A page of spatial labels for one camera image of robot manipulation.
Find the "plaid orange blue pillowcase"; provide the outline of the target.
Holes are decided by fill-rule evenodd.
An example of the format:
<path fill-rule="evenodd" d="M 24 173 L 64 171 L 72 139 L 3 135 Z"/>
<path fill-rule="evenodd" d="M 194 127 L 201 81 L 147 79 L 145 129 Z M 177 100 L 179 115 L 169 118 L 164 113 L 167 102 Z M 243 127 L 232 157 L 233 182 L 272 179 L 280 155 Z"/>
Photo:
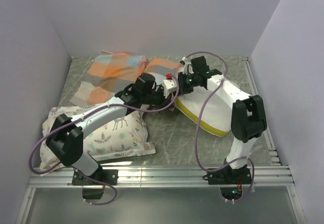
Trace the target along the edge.
<path fill-rule="evenodd" d="M 148 60 L 144 55 L 103 51 L 81 75 L 69 102 L 76 106 L 103 103 L 134 83 L 144 72 L 165 76 L 169 73 L 176 74 L 180 66 L 178 62 L 162 58 Z"/>

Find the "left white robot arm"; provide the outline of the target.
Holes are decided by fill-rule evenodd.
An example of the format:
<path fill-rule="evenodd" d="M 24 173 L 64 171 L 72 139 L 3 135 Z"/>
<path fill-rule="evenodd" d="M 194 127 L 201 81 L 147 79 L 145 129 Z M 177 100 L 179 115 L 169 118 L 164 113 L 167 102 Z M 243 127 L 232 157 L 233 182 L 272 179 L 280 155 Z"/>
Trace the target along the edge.
<path fill-rule="evenodd" d="M 103 125 L 123 118 L 133 111 L 142 111 L 142 105 L 168 108 L 179 93 L 175 75 L 168 74 L 161 84 L 156 77 L 142 73 L 134 83 L 126 86 L 107 102 L 86 113 L 73 117 L 59 115 L 46 136 L 46 145 L 64 166 L 77 170 L 89 184 L 101 184 L 103 170 L 100 164 L 84 151 L 84 139 Z"/>

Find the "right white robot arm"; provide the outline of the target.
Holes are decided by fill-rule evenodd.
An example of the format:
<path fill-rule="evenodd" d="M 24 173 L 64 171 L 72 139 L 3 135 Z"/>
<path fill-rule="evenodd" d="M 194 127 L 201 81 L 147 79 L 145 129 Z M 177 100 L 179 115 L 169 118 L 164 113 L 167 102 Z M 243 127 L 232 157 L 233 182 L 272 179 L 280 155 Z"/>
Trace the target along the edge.
<path fill-rule="evenodd" d="M 213 171 L 222 171 L 226 182 L 235 183 L 247 166 L 255 141 L 267 129 L 263 99 L 233 85 L 226 79 L 226 71 L 210 69 L 204 56 L 193 59 L 185 56 L 180 63 L 183 65 L 183 71 L 178 73 L 180 94 L 192 93 L 195 87 L 203 87 L 210 91 L 198 114 L 196 124 L 198 127 L 204 109 L 214 95 L 220 97 L 231 108 L 230 127 L 234 136 L 232 147 L 224 165 Z"/>

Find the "white pillow yellow edge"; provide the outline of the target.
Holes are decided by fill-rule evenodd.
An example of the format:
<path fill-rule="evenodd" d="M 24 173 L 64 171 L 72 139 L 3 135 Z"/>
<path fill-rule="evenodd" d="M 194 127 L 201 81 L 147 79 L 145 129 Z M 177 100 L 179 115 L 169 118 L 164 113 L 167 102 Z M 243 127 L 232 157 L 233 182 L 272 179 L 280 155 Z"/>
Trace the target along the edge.
<path fill-rule="evenodd" d="M 201 107 L 211 92 L 201 86 L 194 87 L 192 93 L 178 95 L 176 108 L 194 123 L 197 123 Z M 230 106 L 218 95 L 213 95 L 204 107 L 200 127 L 210 134 L 224 137 L 231 131 L 230 124 Z"/>

